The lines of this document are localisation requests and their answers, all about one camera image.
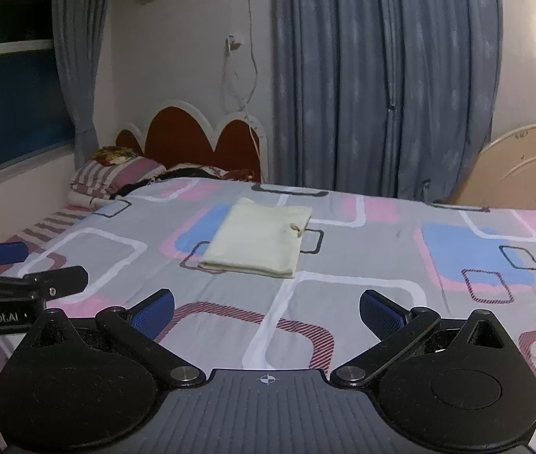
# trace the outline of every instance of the striped pillow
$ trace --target striped pillow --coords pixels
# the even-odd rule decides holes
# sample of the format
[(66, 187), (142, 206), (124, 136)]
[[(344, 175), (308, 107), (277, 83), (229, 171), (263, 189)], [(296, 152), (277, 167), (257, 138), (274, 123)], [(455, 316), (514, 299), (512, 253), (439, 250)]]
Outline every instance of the striped pillow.
[(90, 160), (75, 173), (70, 187), (78, 193), (108, 200), (125, 185), (151, 179), (166, 172), (163, 165), (145, 157), (137, 157), (124, 164), (109, 167)]

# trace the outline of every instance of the glass pane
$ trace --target glass pane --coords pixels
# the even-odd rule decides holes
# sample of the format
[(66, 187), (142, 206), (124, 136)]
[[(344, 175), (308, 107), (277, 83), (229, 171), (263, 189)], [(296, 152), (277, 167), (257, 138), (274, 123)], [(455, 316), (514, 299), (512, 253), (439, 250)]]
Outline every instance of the glass pane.
[(0, 55), (0, 165), (72, 141), (54, 50)]
[(51, 0), (0, 0), (0, 43), (52, 36)]

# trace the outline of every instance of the bedsheet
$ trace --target bedsheet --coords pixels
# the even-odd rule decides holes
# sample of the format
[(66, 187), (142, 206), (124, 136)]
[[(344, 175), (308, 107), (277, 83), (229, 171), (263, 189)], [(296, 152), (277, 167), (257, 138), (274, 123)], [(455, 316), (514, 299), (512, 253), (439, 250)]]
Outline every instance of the bedsheet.
[[(242, 197), (311, 207), (294, 279), (197, 266)], [(536, 374), (536, 211), (176, 179), (101, 208), (5, 274), (77, 264), (89, 273), (88, 287), (54, 305), (87, 317), (169, 288), (176, 312), (157, 341), (208, 375), (214, 368), (329, 373), (378, 342), (359, 316), (367, 288), (442, 317), (490, 309)], [(2, 340), (6, 353), (19, 339)]]

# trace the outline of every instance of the bed headboard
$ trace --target bed headboard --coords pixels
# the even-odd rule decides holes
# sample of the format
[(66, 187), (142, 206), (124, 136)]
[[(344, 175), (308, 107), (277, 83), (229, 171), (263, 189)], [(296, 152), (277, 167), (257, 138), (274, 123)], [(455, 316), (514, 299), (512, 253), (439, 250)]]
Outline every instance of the bed headboard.
[(210, 165), (227, 171), (248, 169), (256, 182), (261, 182), (262, 174), (268, 174), (264, 128), (253, 116), (249, 116), (247, 123), (243, 112), (227, 115), (214, 128), (196, 107), (172, 100), (160, 107), (145, 130), (133, 124), (122, 128), (115, 144), (133, 148), (167, 169), (180, 163)]
[(536, 124), (487, 145), (450, 203), (536, 210)]

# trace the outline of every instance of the folded cloth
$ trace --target folded cloth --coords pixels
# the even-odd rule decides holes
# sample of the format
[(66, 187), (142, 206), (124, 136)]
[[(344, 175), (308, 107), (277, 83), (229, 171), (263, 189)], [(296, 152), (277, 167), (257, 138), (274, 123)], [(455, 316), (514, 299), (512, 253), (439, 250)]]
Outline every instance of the folded cloth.
[(293, 278), (311, 213), (306, 206), (263, 206), (241, 198), (230, 209), (199, 265)]

